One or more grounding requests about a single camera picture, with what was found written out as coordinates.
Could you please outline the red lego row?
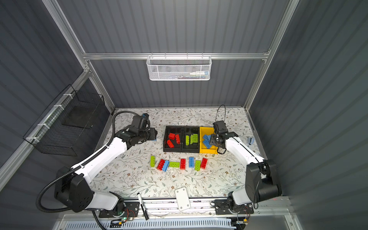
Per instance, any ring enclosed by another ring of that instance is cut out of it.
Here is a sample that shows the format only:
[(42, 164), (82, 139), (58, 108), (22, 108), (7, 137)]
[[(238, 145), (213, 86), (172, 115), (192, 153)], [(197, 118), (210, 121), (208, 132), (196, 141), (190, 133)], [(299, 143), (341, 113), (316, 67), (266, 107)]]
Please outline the red lego row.
[(165, 160), (161, 159), (161, 160), (159, 161), (159, 164), (158, 164), (158, 166), (157, 166), (157, 169), (158, 169), (159, 171), (162, 171), (162, 170), (163, 170), (163, 167), (164, 167), (164, 164), (165, 164)]
[(173, 145), (173, 143), (171, 142), (171, 140), (167, 140), (167, 145), (168, 145), (168, 147), (169, 148), (174, 148), (174, 145)]
[(182, 158), (180, 160), (180, 170), (185, 170), (186, 169), (186, 159)]
[(202, 161), (201, 161), (201, 164), (200, 164), (200, 168), (205, 170), (206, 169), (206, 166), (207, 166), (207, 163), (208, 163), (208, 159), (207, 158), (203, 158)]

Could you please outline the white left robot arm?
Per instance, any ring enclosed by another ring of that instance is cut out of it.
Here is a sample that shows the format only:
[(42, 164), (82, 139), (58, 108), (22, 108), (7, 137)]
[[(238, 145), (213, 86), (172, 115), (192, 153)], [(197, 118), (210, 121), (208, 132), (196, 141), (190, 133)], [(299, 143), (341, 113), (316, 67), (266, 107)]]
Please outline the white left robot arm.
[[(112, 123), (112, 136), (109, 142), (71, 168), (59, 169), (56, 179), (39, 192), (35, 201), (36, 208), (45, 213), (59, 213), (69, 210), (77, 213), (89, 210), (97, 225), (104, 229), (98, 220), (96, 211), (103, 209), (121, 215), (125, 211), (124, 199), (114, 192), (94, 191), (90, 188), (90, 183), (116, 157), (133, 146), (156, 140), (156, 137), (157, 131), (150, 126), (147, 113), (139, 115), (134, 112), (132, 123), (119, 131), (116, 131), (115, 123)], [(52, 186), (55, 188), (54, 198), (64, 205), (63, 208), (51, 209), (42, 205), (44, 194)]]

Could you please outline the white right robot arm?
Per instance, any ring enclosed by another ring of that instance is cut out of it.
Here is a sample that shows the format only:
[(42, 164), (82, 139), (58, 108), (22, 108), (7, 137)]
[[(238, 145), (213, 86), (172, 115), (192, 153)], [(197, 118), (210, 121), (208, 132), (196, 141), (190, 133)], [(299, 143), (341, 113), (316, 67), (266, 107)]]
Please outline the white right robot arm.
[(228, 194), (226, 207), (238, 213), (243, 206), (249, 207), (281, 196), (282, 186), (276, 163), (253, 153), (235, 132), (228, 131), (225, 121), (216, 121), (213, 127), (210, 144), (232, 153), (246, 170), (244, 188)]

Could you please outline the yellow plastic bin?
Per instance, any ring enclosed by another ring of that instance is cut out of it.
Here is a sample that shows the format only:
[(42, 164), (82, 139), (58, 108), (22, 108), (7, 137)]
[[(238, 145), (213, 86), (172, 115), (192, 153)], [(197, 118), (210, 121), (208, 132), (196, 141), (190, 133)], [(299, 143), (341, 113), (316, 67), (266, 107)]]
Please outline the yellow plastic bin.
[(199, 138), (200, 138), (200, 153), (203, 154), (218, 154), (217, 153), (217, 147), (213, 146), (210, 149), (207, 149), (206, 146), (203, 144), (203, 136), (204, 135), (212, 135), (214, 134), (214, 128), (212, 127), (199, 127)]

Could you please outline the black bin middle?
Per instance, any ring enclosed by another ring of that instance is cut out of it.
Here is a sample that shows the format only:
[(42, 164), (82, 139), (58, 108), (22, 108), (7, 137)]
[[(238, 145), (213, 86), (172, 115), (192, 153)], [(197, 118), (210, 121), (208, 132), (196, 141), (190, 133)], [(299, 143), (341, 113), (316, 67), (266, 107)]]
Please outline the black bin middle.
[[(191, 136), (192, 134), (198, 134), (198, 143), (193, 143), (193, 144), (189, 144), (188, 146), (186, 146), (185, 144), (185, 140), (186, 140), (186, 135)], [(183, 147), (182, 147), (182, 152), (186, 152), (186, 153), (199, 153), (200, 152), (200, 138), (199, 138), (199, 127), (198, 126), (184, 126), (183, 127)]]

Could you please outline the black bin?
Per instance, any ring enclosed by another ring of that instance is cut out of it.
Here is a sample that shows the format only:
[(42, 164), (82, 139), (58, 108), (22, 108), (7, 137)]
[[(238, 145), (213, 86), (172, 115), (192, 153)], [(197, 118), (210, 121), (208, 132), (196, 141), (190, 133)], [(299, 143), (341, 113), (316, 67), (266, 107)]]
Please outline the black bin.
[[(193, 144), (189, 144), (188, 146), (186, 146), (185, 144), (185, 140), (186, 140), (186, 135), (191, 136), (192, 134), (198, 134), (198, 143), (193, 143)], [(200, 138), (199, 138), (199, 127), (198, 126), (184, 126), (183, 127), (183, 147), (182, 147), (182, 152), (186, 152), (186, 153), (199, 153), (200, 152)]]
[(183, 128), (166, 126), (163, 137), (164, 152), (181, 152), (183, 147)]

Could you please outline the light blue stapler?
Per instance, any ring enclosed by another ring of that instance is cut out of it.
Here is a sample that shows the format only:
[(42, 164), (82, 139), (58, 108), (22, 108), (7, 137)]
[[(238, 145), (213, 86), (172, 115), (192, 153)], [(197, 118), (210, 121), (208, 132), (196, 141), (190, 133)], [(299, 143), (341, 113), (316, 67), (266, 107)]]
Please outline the light blue stapler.
[(247, 138), (247, 144), (250, 146), (250, 145), (253, 145), (255, 142), (255, 138), (254, 137), (248, 137)]

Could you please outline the black bin left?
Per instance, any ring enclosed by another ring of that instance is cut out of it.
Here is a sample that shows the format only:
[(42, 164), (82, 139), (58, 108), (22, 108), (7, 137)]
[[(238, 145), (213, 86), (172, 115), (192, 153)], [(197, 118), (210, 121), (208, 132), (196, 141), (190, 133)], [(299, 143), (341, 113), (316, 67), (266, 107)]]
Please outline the black bin left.
[(183, 128), (166, 126), (163, 137), (164, 152), (181, 152), (183, 147)]

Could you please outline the green lego flat row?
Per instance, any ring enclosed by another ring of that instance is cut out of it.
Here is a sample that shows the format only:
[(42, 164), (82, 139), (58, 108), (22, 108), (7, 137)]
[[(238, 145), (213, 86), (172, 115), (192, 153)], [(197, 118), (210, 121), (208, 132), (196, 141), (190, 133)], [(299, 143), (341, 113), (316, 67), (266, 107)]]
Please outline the green lego flat row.
[(179, 162), (169, 162), (169, 167), (180, 168), (180, 163)]

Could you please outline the white plastic plate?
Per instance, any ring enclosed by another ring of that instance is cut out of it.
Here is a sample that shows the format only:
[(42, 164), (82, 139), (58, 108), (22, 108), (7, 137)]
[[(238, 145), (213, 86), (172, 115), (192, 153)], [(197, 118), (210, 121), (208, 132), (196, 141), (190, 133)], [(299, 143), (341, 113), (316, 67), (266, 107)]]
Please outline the white plastic plate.
[(179, 211), (185, 211), (191, 208), (190, 199), (186, 187), (176, 189), (175, 197)]

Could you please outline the white tube in basket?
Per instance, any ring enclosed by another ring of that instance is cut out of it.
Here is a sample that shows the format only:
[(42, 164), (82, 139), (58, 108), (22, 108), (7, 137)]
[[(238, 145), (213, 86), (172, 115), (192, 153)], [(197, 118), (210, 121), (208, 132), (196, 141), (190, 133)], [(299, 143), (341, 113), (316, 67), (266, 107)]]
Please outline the white tube in basket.
[(195, 72), (191, 72), (189, 75), (196, 76), (196, 77), (207, 77), (210, 75), (210, 71), (195, 71)]

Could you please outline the black marker pen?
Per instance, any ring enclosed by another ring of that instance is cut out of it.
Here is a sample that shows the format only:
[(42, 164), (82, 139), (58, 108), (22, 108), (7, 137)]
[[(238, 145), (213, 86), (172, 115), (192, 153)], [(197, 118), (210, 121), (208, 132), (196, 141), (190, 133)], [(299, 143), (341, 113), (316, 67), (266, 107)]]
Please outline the black marker pen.
[(145, 220), (149, 220), (149, 216), (148, 216), (148, 213), (147, 213), (146, 208), (144, 206), (144, 203), (143, 203), (143, 199), (141, 197), (141, 194), (140, 193), (137, 193), (137, 197), (138, 197), (138, 200), (139, 200), (140, 207), (142, 209), (143, 215), (145, 217)]

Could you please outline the aluminium rail base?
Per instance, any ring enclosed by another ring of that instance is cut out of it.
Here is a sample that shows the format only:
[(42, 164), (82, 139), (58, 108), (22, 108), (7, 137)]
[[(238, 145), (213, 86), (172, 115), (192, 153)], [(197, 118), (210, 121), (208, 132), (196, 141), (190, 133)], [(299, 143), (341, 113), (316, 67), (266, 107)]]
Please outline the aluminium rail base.
[(122, 214), (65, 215), (57, 230), (299, 230), (288, 198), (232, 206), (226, 198), (129, 199)]

